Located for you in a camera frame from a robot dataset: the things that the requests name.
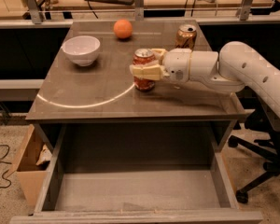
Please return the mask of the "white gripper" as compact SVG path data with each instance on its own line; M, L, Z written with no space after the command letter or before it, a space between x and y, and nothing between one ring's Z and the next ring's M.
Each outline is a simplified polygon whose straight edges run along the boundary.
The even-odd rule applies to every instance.
M154 63L149 66L131 65L130 72L134 77L148 80L162 80L168 77L173 82L187 82L189 80L189 65L191 49L152 49Z

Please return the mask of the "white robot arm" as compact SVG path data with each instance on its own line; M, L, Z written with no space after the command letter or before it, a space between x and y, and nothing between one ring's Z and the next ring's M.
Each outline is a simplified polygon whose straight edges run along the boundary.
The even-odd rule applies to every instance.
M197 81L224 92L238 92L249 87L280 118L280 70L243 42L229 42L219 52L181 48L140 49L138 52L142 56L152 53L157 59L146 64L132 64L130 72L134 77Z

